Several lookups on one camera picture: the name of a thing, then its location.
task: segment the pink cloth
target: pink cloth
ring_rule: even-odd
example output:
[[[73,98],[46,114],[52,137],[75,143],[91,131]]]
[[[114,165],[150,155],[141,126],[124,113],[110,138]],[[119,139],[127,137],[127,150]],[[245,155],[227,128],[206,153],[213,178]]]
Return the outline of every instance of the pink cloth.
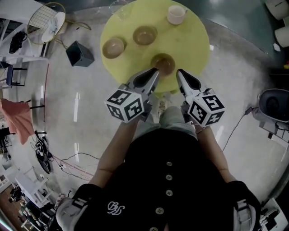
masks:
[[[8,123],[10,133],[16,133],[22,145],[26,143],[29,136],[35,134],[28,103],[0,99],[0,111]]]

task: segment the black shirt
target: black shirt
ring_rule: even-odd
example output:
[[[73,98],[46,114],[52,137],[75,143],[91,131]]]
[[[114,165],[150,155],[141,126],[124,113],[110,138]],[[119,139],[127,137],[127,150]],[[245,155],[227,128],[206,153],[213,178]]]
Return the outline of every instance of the black shirt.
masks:
[[[102,231],[232,231],[237,200],[259,204],[244,183],[225,183],[194,137],[168,129],[136,139],[104,189],[82,185],[74,198],[91,198],[75,230]]]

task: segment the white floor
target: white floor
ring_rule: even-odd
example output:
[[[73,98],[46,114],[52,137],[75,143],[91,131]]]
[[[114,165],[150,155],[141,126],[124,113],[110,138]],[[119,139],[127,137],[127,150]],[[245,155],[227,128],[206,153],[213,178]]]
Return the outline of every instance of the white floor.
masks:
[[[63,36],[65,44],[77,40],[88,47],[95,61],[86,68],[72,67],[64,48],[55,44],[49,60],[45,99],[45,123],[43,109],[33,111],[34,127],[47,131],[50,152],[59,159],[67,159],[78,152],[100,158],[113,137],[119,121],[107,112],[104,101],[118,87],[114,78],[102,64],[99,39],[106,19],[86,21],[92,28],[87,31],[72,26]],[[222,98],[226,112],[221,122],[213,125],[213,131],[221,147],[224,147],[230,133],[250,104],[256,102],[257,95],[270,88],[266,74],[267,57],[254,45],[232,31],[204,21],[210,44],[214,46],[210,61],[202,73],[208,87]],[[12,101],[33,99],[39,105],[44,98],[47,63],[30,62],[25,87],[14,87],[4,91],[4,97]],[[181,94],[171,96],[174,105],[181,105]],[[258,127],[252,115],[245,116],[232,135],[224,153],[231,173],[244,181],[249,189],[264,200],[273,189],[289,162],[285,148],[267,138],[268,132]],[[52,173],[45,174],[38,164],[30,141],[20,145],[18,137],[12,136],[9,152],[15,165],[21,171],[31,166],[38,174],[49,178],[48,186],[57,193],[75,191],[90,179],[98,160],[79,154],[65,162],[72,167],[66,172],[52,162]]]

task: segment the ceramic bowl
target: ceramic bowl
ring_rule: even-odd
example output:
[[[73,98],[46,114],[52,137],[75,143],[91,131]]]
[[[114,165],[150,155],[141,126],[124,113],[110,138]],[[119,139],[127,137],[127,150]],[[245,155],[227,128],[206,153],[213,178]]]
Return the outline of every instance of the ceramic bowl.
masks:
[[[159,69],[160,77],[165,77],[174,71],[176,65],[170,55],[161,53],[152,58],[151,67]]]
[[[146,46],[154,42],[157,37],[157,30],[151,26],[138,27],[133,33],[135,43]]]
[[[113,37],[103,45],[103,55],[108,59],[115,59],[125,50],[124,42],[117,37]]]

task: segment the glass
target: glass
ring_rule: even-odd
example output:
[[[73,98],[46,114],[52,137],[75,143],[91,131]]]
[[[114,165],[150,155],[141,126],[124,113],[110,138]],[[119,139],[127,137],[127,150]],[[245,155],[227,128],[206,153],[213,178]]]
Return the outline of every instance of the glass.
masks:
[[[109,6],[109,10],[112,14],[116,14],[121,21],[128,19],[130,11],[128,8],[128,1],[117,0]]]

